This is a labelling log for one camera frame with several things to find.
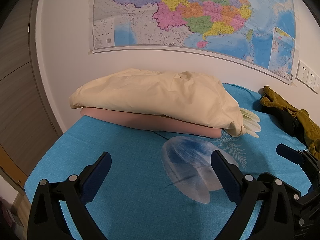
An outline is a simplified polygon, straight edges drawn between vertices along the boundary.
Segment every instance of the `wall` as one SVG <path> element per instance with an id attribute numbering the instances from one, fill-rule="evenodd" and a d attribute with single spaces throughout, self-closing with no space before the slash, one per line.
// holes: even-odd
<path id="1" fill-rule="evenodd" d="M 36 21 L 39 68 L 45 90 L 63 131 L 79 118 L 79 110 L 70 109 L 68 97 L 86 82 L 129 67 L 149 70 L 196 71 L 217 76 L 253 91 L 265 85 L 297 108 L 306 109 L 320 125 L 320 95 L 295 80 L 294 86 L 233 62 L 183 52 L 128 50 L 89 53 L 89 0 L 40 0 Z M 320 28 L 302 2 L 294 0 L 301 20 L 297 37 L 299 59 L 320 76 L 318 54 Z"/>
<path id="2" fill-rule="evenodd" d="M 18 191 L 0 176 L 0 199 L 1 201 L 4 200 L 4 205 L 7 207 L 12 205 L 17 195 Z"/>

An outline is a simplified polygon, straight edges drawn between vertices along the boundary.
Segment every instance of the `round metal joint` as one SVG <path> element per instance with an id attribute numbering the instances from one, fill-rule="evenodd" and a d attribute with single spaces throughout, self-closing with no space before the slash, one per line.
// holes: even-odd
<path id="1" fill-rule="evenodd" d="M 69 181 L 76 181 L 78 179 L 78 176 L 77 175 L 71 175 L 69 177 Z"/>
<path id="2" fill-rule="evenodd" d="M 282 185 L 282 181 L 279 180 L 279 179 L 276 179 L 276 184 L 277 184 L 278 186 L 281 186 L 281 185 Z"/>
<path id="3" fill-rule="evenodd" d="M 41 186 L 45 185 L 46 183 L 47 183 L 46 179 L 41 179 L 41 181 L 39 182 Z"/>
<path id="4" fill-rule="evenodd" d="M 303 220 L 303 218 L 300 218 L 300 219 L 299 219 L 299 225 L 300 225 L 301 227 L 304 225 L 304 220 Z"/>
<path id="5" fill-rule="evenodd" d="M 253 181 L 253 176 L 250 175 L 250 174 L 245 175 L 244 178 L 245 178 L 247 181 Z"/>

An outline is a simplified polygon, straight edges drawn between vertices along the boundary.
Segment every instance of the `bed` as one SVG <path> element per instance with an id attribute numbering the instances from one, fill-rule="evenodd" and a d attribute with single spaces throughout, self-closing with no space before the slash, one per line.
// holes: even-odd
<path id="1" fill-rule="evenodd" d="M 231 84 L 224 87 L 240 107 L 260 117 L 259 138 L 249 134 L 233 138 L 224 131 L 221 138 L 210 139 L 135 130 L 83 116 L 48 150 L 29 176 L 25 184 L 28 199 L 32 202 L 41 179 L 64 181 L 107 151 L 112 157 L 112 167 L 95 199 L 86 207 L 108 239 L 214 239 L 235 204 L 223 189 L 210 191 L 210 202 L 204 204 L 192 200 L 172 183 L 161 151 L 167 140 L 178 136 L 211 142 L 230 154 L 243 173 L 257 178 L 268 171 L 300 190 L 301 195 L 306 194 L 311 183 L 305 173 L 276 154 L 280 143 L 295 150 L 303 150 L 305 146 L 282 131 L 272 116 L 257 111 L 260 94 Z M 61 205 L 73 237 L 81 239 L 65 203 Z M 260 205 L 256 204 L 242 239 L 249 237 Z"/>

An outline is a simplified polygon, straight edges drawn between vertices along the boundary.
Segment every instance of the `pink cushion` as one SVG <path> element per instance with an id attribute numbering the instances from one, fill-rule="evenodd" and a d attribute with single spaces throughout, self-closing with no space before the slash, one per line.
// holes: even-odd
<path id="1" fill-rule="evenodd" d="M 80 113 L 82 116 L 87 115 L 105 122 L 140 130 L 188 133 L 209 138 L 221 137 L 221 128 L 184 122 L 163 115 L 135 114 L 91 107 L 82 108 Z"/>

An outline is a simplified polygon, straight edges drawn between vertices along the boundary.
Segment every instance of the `power outlet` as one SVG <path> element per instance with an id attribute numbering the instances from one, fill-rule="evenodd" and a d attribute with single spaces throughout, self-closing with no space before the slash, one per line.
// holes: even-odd
<path id="1" fill-rule="evenodd" d="M 307 83 L 308 72 L 309 68 L 302 61 L 299 61 L 296 79 L 300 80 L 303 84 Z"/>
<path id="2" fill-rule="evenodd" d="M 311 69 L 309 69 L 306 85 L 311 89 L 313 89 L 315 85 L 316 77 L 316 74 Z"/>
<path id="3" fill-rule="evenodd" d="M 320 94 L 320 78 L 318 76 L 316 77 L 315 85 L 313 86 L 313 91 L 317 94 Z"/>

